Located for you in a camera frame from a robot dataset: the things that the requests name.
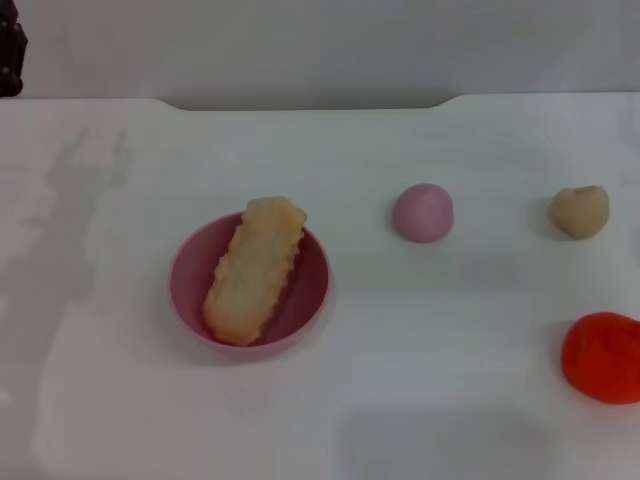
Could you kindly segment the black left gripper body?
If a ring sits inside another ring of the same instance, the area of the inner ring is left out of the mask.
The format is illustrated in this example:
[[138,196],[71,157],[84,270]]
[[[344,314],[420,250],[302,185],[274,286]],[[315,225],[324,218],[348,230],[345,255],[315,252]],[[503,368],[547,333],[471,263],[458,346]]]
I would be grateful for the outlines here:
[[0,0],[0,98],[21,93],[24,57],[25,32],[14,0]]

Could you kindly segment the orange striped bread roll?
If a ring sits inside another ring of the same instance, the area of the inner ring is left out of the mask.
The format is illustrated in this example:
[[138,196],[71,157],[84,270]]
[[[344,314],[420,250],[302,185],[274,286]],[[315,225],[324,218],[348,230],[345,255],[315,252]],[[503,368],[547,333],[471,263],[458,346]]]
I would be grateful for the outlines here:
[[202,307],[219,340],[248,346],[261,336],[288,283],[306,219],[284,196],[247,204]]

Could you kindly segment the pink plastic bowl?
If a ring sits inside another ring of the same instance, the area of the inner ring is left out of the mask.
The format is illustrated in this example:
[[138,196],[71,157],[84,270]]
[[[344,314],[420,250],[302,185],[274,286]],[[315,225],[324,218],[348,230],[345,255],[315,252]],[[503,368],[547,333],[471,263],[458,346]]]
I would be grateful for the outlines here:
[[295,267],[262,336],[249,346],[219,340],[205,324],[202,304],[240,223],[239,212],[219,217],[182,243],[169,269],[167,297],[174,318],[202,344],[223,359],[254,362],[292,349],[314,330],[330,296],[331,269],[322,244],[305,229]]

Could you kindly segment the pink round bun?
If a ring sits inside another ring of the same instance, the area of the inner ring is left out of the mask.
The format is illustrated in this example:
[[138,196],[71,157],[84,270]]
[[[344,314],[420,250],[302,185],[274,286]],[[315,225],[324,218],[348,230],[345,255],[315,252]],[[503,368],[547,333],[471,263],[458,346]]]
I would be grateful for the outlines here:
[[448,235],[453,227],[453,200],[439,185],[413,185],[395,200],[391,221],[396,232],[405,240],[414,243],[438,241]]

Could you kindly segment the beige round bun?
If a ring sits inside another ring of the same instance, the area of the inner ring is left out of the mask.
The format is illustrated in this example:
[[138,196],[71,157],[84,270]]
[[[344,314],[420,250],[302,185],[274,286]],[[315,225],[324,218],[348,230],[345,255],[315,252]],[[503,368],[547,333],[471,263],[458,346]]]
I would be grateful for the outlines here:
[[574,240],[586,240],[597,235],[607,224],[610,201],[600,185],[563,188],[550,203],[553,224]]

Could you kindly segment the red orange bun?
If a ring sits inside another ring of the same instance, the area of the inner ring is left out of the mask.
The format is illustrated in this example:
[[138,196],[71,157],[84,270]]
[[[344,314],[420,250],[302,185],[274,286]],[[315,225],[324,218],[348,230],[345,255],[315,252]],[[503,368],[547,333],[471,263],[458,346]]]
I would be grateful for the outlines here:
[[640,321],[596,312],[577,320],[561,349],[567,382],[606,404],[640,403]]

